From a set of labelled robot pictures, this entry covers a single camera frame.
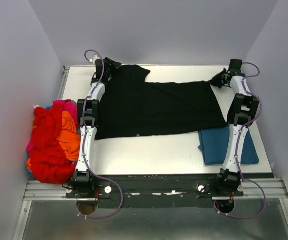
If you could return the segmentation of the black t-shirt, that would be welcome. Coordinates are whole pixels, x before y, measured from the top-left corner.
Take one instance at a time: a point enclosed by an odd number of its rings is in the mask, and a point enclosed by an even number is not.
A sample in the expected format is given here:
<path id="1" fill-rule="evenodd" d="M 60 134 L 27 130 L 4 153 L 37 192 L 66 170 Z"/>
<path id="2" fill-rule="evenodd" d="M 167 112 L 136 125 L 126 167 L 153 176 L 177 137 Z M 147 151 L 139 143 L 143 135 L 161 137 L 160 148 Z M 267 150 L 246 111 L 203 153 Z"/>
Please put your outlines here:
<path id="1" fill-rule="evenodd" d="M 111 75 L 99 103 L 96 140 L 227 127 L 208 82 L 146 82 L 149 74 L 138 65 L 123 65 Z"/>

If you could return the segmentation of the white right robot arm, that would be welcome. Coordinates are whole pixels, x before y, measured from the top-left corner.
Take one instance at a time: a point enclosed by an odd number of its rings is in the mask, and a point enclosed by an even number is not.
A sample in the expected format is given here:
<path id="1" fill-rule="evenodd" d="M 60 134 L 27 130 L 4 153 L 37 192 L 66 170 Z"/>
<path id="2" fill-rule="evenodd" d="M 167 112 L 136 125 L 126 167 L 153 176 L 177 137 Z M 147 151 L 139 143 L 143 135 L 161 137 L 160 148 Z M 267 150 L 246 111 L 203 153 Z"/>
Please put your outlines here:
<path id="1" fill-rule="evenodd" d="M 230 87 L 235 94 L 227 114 L 229 125 L 227 153 L 214 183 L 214 191 L 220 196 L 236 192 L 241 185 L 244 143 L 260 107 L 259 99 L 252 95 L 247 85 L 248 77 L 242 73 L 243 64 L 241 59 L 231 59 L 228 69 L 224 69 L 210 81 L 212 86 L 219 89 L 224 86 Z"/>

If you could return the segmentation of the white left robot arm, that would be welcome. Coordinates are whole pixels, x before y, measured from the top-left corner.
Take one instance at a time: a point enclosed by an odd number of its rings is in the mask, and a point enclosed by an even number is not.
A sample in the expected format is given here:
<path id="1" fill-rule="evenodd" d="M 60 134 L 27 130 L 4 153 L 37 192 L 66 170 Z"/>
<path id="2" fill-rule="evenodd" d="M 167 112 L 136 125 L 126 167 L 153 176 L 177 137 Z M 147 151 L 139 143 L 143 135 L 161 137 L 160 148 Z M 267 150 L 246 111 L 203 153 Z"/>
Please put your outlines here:
<path id="1" fill-rule="evenodd" d="M 91 197 L 95 191 L 94 181 L 102 180 L 114 184 L 119 190 L 119 184 L 111 179 L 101 177 L 93 171 L 93 150 L 95 138 L 100 127 L 100 101 L 106 91 L 106 85 L 111 75 L 122 64 L 106 57 L 97 55 L 89 62 L 95 65 L 95 73 L 91 78 L 90 91 L 84 99 L 77 101 L 77 119 L 80 126 L 80 149 L 76 168 L 71 179 L 71 186 L 85 198 Z"/>

